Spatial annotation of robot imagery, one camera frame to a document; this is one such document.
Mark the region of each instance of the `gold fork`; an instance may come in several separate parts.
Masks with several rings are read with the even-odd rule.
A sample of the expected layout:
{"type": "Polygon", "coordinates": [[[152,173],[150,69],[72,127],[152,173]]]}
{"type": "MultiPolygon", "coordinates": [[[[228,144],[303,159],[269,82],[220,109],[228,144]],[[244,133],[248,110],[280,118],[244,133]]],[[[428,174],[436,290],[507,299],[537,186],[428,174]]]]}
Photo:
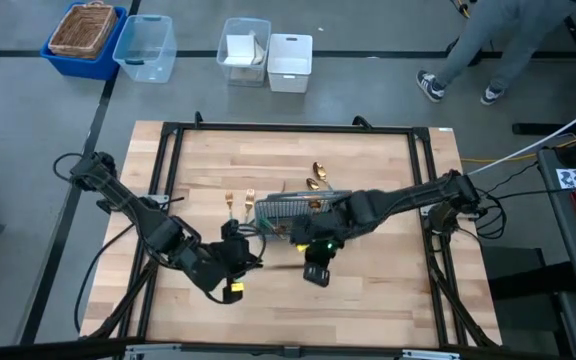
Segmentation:
{"type": "Polygon", "coordinates": [[[255,204],[255,190],[248,189],[246,190],[246,220],[244,223],[248,223],[248,214],[250,214],[250,209],[255,204]]]}
{"type": "Polygon", "coordinates": [[[230,219],[232,220],[232,203],[234,202],[234,196],[232,191],[226,191],[226,204],[228,204],[228,210],[230,211],[230,219]]]}

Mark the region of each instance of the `gray floor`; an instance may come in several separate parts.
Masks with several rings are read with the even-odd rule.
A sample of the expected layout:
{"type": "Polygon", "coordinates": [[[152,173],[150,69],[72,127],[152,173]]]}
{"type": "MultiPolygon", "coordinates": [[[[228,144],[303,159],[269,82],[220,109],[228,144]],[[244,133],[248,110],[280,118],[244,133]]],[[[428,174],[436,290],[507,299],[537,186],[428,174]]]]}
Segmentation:
{"type": "MultiPolygon", "coordinates": [[[[106,2],[130,7],[130,0],[106,2]]],[[[0,49],[37,50],[68,3],[0,1],[0,49]]],[[[429,0],[142,0],[139,12],[171,16],[180,50],[214,50],[221,24],[233,16],[269,19],[273,32],[311,34],[317,50],[441,51],[465,21],[449,2],[429,0]]],[[[495,49],[503,49],[508,38],[508,33],[496,37],[495,49]]],[[[563,27],[542,46],[573,49],[563,27]]],[[[206,121],[220,122],[347,124],[361,114],[378,125],[453,127],[463,157],[497,158],[536,140],[512,135],[512,123],[565,123],[576,117],[576,61],[533,61],[507,98],[483,107],[479,96],[495,63],[484,61],[467,71],[444,102],[434,105],[413,77],[419,68],[438,69],[441,60],[317,58],[308,93],[291,95],[267,87],[228,87],[214,59],[180,58],[167,84],[134,83],[120,72],[96,149],[110,152],[121,165],[136,120],[190,121],[199,110],[206,121]],[[495,148],[490,147],[493,138],[499,144],[495,148]]],[[[66,184],[52,175],[52,161],[82,148],[103,86],[62,77],[40,58],[0,58],[0,221],[7,224],[0,235],[0,345],[17,341],[65,198],[66,184]]],[[[488,188],[521,166],[502,165],[475,181],[488,188]]],[[[533,171],[504,190],[540,187],[533,171]]],[[[94,205],[96,198],[82,196],[40,342],[76,338],[76,292],[107,223],[94,205]]],[[[509,200],[507,210],[506,235],[495,245],[542,247],[548,262],[566,259],[545,197],[509,200]]],[[[533,351],[548,351],[544,344],[551,343],[543,334],[507,330],[502,335],[516,348],[533,351]]]]}

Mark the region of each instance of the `wooden table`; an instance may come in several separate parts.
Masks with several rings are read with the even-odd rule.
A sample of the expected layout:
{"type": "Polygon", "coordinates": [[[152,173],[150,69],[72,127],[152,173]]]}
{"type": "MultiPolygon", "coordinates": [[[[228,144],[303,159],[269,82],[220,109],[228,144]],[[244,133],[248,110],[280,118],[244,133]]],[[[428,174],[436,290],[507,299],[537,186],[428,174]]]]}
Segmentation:
{"type": "MultiPolygon", "coordinates": [[[[139,121],[135,126],[121,181],[136,194],[148,191],[162,124],[139,121]]],[[[452,130],[430,129],[430,133],[438,174],[461,169],[452,130]]],[[[418,148],[423,154],[421,144],[418,148]]],[[[173,198],[185,196],[186,200],[172,205],[170,214],[195,227],[203,241],[220,241],[219,228],[228,219],[226,190],[234,192],[233,211],[243,219],[246,189],[255,189],[257,199],[282,189],[306,190],[305,179],[312,176],[314,161],[325,166],[335,189],[392,191],[413,184],[408,143],[401,135],[190,130],[183,135],[173,192],[173,198]]],[[[420,162],[425,169],[422,155],[420,162]]],[[[161,179],[163,190],[165,173],[161,179]]],[[[128,224],[125,216],[113,214],[105,241],[128,224]]],[[[462,220],[461,226],[475,231],[470,222],[462,220]]],[[[101,257],[82,334],[99,327],[124,295],[136,241],[132,230],[101,257]]],[[[251,241],[251,246],[251,251],[257,252],[259,241],[251,241]]],[[[487,335],[501,343],[478,243],[455,233],[451,248],[464,305],[487,335]]],[[[303,264],[303,254],[286,243],[269,243],[263,260],[263,269],[244,277],[244,299],[234,305],[214,304],[183,272],[160,268],[147,338],[234,344],[438,346],[417,211],[392,216],[374,233],[348,242],[331,262],[327,288],[304,281],[301,269],[278,268],[303,264]]],[[[220,289],[215,291],[219,298],[220,289]]],[[[141,299],[135,304],[130,334],[136,333],[141,299]]],[[[445,299],[444,312],[449,339],[456,343],[445,299]]]]}

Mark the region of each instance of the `white plastic container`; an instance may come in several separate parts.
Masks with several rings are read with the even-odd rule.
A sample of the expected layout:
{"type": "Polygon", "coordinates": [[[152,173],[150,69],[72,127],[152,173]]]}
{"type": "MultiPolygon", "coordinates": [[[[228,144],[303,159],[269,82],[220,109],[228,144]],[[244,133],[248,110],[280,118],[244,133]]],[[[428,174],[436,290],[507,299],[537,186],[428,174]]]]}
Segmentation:
{"type": "Polygon", "coordinates": [[[272,34],[269,52],[270,90],[305,93],[312,71],[312,36],[272,34]]]}
{"type": "Polygon", "coordinates": [[[264,85],[270,31],[270,22],[266,20],[251,18],[230,18],[226,20],[221,39],[219,40],[217,63],[221,67],[229,85],[257,87],[264,85]],[[233,52],[236,44],[240,45],[237,47],[239,53],[229,53],[229,48],[233,52]],[[244,54],[245,51],[242,53],[241,46],[244,47],[244,50],[249,50],[251,53],[244,54]],[[233,59],[233,55],[239,57],[239,59],[233,59]],[[245,60],[247,58],[246,55],[249,55],[252,61],[250,59],[245,60]],[[260,62],[253,63],[254,59],[260,59],[260,62]]]}
{"type": "Polygon", "coordinates": [[[119,35],[112,55],[134,81],[165,83],[177,55],[172,19],[159,15],[132,15],[119,35]]]}

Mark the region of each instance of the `sneaker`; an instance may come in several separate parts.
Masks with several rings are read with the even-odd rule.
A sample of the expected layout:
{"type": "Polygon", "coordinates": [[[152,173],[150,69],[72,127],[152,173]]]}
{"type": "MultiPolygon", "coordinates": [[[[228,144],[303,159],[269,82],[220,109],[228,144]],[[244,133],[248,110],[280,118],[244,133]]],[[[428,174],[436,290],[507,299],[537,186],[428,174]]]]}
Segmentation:
{"type": "Polygon", "coordinates": [[[481,103],[490,106],[494,104],[501,95],[504,94],[504,90],[495,90],[490,85],[484,91],[484,94],[481,95],[481,103]]]}
{"type": "Polygon", "coordinates": [[[439,102],[444,97],[444,89],[435,83],[435,75],[426,71],[417,73],[417,85],[432,102],[439,102]]]}

